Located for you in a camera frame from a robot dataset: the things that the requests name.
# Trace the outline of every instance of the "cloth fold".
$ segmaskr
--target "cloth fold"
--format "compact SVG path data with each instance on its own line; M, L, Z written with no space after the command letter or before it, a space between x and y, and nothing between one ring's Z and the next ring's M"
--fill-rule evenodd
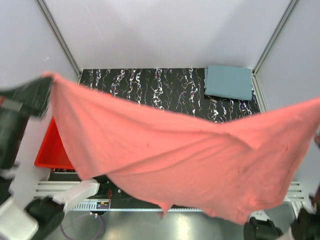
M53 117L81 179L246 222L281 204L320 124L320 97L217 124L138 105L54 76Z

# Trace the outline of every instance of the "white panel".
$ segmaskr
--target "white panel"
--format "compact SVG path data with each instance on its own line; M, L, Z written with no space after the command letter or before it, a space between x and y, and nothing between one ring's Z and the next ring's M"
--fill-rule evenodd
M0 87L22 84L44 71L76 79L34 0L1 1L0 56ZM38 181L48 175L48 169L37 168L34 162L51 118L49 109L43 121L30 119L26 127L16 159L20 167L11 185L21 206L33 199Z
M320 96L320 1L301 0L257 74L269 110ZM296 179L303 192L320 182L320 151L314 143Z
M46 0L81 68L253 68L290 0Z

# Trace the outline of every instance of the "folded cloth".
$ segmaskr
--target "folded cloth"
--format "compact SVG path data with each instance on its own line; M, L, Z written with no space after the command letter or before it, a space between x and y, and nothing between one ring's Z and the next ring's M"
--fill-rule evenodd
M252 99L251 69L209 65L204 74L205 95L248 101Z
M243 224L281 204L320 124L320 97L217 124L138 105L54 75L53 116L83 180Z

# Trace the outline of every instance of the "folded gray-blue cloth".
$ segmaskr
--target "folded gray-blue cloth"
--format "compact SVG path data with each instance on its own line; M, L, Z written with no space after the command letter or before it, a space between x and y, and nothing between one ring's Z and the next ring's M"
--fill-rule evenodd
M251 100L251 69L210 65L204 70L204 94L221 98Z

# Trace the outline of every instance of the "marble pattern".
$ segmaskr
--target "marble pattern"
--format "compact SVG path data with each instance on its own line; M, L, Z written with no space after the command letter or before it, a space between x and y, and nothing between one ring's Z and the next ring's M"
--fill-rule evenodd
M260 112L253 89L250 101L205 96L204 78L204 68L85 69L80 83L138 104L215 123Z

